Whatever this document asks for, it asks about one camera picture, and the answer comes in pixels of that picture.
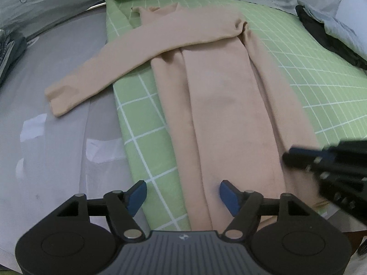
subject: printed symbol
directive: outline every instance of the printed symbol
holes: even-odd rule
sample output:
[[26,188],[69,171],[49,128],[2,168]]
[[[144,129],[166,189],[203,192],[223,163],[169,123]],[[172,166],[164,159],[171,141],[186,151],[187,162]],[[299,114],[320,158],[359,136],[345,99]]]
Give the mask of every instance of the printed symbol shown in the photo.
[[181,240],[185,241],[187,240],[188,238],[190,238],[187,234],[182,234],[182,235],[179,235],[178,236]]

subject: beige sleeve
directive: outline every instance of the beige sleeve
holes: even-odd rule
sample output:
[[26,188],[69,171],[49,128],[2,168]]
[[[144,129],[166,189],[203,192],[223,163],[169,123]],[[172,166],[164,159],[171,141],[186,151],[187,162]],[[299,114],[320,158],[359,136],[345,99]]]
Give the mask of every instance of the beige sleeve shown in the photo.
[[165,51],[235,37],[242,27],[242,15],[231,7],[175,11],[106,44],[97,56],[48,87],[45,95],[53,114],[61,116]]

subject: piece of tape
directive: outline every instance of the piece of tape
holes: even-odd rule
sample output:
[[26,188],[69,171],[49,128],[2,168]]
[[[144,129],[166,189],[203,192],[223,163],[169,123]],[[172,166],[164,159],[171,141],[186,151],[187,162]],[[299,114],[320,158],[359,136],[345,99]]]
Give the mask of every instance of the piece of tape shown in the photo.
[[23,123],[22,132],[20,134],[21,143],[44,134],[45,122],[47,114],[38,115]]
[[86,157],[94,163],[104,163],[126,158],[122,138],[115,140],[93,140],[88,138],[86,143]]

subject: green checkered cloth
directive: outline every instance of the green checkered cloth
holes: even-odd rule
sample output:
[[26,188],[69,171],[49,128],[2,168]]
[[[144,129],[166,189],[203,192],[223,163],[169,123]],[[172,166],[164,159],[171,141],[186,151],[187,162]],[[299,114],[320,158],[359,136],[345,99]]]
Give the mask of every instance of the green checkered cloth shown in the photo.
[[[106,0],[107,36],[140,25],[134,6],[179,2],[238,7],[274,56],[298,96],[320,145],[343,138],[367,137],[367,76],[321,47],[296,16],[267,6],[236,0]],[[146,180],[143,205],[152,229],[190,230],[172,143],[149,63],[114,84],[119,121],[134,181]]]

